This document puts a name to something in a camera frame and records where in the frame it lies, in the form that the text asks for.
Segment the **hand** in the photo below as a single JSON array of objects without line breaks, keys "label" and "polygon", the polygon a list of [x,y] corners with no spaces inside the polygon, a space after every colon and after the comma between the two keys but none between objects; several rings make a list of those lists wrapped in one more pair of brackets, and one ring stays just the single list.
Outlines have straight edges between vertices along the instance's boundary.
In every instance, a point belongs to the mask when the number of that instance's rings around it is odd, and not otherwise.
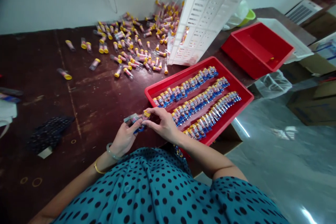
[{"label": "hand", "polygon": [[131,127],[128,127],[124,122],[122,123],[112,145],[110,146],[110,150],[114,155],[121,157],[130,150],[135,137],[137,136],[137,133],[134,134],[134,131],[141,126],[141,122],[142,119],[139,119]]},{"label": "hand", "polygon": [[152,128],[156,133],[166,139],[168,142],[172,144],[177,144],[178,134],[180,131],[177,129],[172,115],[168,113],[164,108],[147,108],[149,113],[155,114],[160,117],[160,124],[156,124],[150,120],[145,120],[142,124],[147,125],[149,128]]}]

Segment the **wooden table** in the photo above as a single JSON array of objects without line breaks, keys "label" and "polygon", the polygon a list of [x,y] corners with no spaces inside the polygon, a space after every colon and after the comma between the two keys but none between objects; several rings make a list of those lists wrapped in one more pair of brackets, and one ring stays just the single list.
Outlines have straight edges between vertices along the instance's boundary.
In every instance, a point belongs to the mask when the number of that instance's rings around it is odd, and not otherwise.
[{"label": "wooden table", "polygon": [[[278,19],[305,44],[315,40],[275,9],[255,12],[258,17]],[[149,75],[146,70],[133,71],[133,82],[124,75],[115,78],[118,64],[110,60],[109,54],[98,53],[99,37],[92,33],[93,29],[81,27],[0,36],[0,74],[3,75],[0,86],[24,92],[17,106],[18,117],[0,140],[0,209],[13,223],[26,223],[94,162],[106,144],[113,141],[124,117],[141,113],[150,106],[144,95],[145,87],[186,68],[169,66],[167,76]],[[245,86],[250,86],[254,80],[220,49],[229,35],[230,32],[221,31],[202,60],[214,55]],[[80,48],[81,37],[92,43],[93,56]],[[71,52],[65,40],[71,40],[77,51]],[[152,47],[157,43],[155,37],[149,41]],[[108,45],[114,54],[112,42],[108,41]],[[95,58],[101,59],[101,63],[91,71],[89,66]],[[68,70],[73,79],[63,79],[57,68]],[[44,160],[28,152],[25,142],[34,128],[61,115],[73,116],[75,122],[65,131],[54,152]],[[137,137],[131,151],[164,144],[161,137],[148,130]]]}]

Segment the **red plastic crate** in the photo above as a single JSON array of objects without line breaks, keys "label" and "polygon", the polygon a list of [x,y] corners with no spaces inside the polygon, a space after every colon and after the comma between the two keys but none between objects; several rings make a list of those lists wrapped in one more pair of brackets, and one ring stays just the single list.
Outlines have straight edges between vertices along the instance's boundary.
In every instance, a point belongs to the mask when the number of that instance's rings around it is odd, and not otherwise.
[{"label": "red plastic crate", "polygon": [[232,32],[222,49],[253,79],[277,71],[295,50],[263,23]]},{"label": "red plastic crate", "polygon": [[254,99],[253,94],[239,81],[236,77],[234,77],[228,69],[218,59],[214,56],[207,58],[201,62],[198,62],[196,65],[193,65],[179,73],[176,73],[167,79],[164,79],[154,85],[151,85],[145,89],[145,95],[147,96],[149,102],[153,107],[156,107],[153,102],[153,98],[160,95],[160,93],[167,90],[167,88],[174,88],[176,86],[180,86],[182,82],[187,81],[189,78],[194,77],[198,74],[199,70],[203,70],[204,68],[208,68],[210,66],[215,66],[218,71],[218,76],[214,77],[210,80],[207,80],[203,85],[200,86],[199,89],[196,89],[188,94],[186,98],[179,100],[178,102],[173,102],[170,104],[166,110],[169,113],[172,113],[175,108],[178,106],[182,106],[182,104],[196,95],[203,93],[208,86],[213,85],[218,78],[225,76],[230,83],[230,86],[225,88],[221,95],[215,97],[209,104],[207,104],[201,111],[192,115],[192,117],[186,121],[183,125],[179,126],[178,129],[180,131],[185,130],[191,124],[195,123],[198,118],[207,113],[210,107],[215,104],[220,98],[226,95],[229,92],[237,91],[239,96],[241,97],[241,101],[236,102],[233,106],[231,106],[227,112],[220,118],[220,120],[213,126],[212,130],[207,133],[205,138],[200,140],[201,143],[205,145],[212,144],[213,141],[225,130],[225,128],[243,111],[244,108]]}]

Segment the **polka dot dress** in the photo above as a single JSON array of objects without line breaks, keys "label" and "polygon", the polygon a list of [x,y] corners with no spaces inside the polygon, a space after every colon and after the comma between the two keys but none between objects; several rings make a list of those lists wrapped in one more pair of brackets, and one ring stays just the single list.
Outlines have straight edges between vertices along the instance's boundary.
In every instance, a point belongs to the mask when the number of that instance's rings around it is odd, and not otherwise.
[{"label": "polka dot dress", "polygon": [[77,196],[54,223],[288,223],[257,187],[235,177],[211,187],[184,159],[141,148]]}]

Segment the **clear plastic bag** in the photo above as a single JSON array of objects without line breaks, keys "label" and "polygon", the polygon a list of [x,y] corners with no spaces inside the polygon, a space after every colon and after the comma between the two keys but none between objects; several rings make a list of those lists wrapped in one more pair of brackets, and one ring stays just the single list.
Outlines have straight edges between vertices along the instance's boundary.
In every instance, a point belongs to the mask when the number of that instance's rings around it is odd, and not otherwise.
[{"label": "clear plastic bag", "polygon": [[246,0],[242,0],[237,7],[235,13],[229,18],[228,22],[224,25],[222,30],[231,30],[236,26],[240,25],[241,22],[246,18],[249,12],[249,6]]},{"label": "clear plastic bag", "polygon": [[284,77],[280,70],[261,77],[255,82],[255,86],[266,99],[276,98],[287,93],[292,88],[292,84]]}]

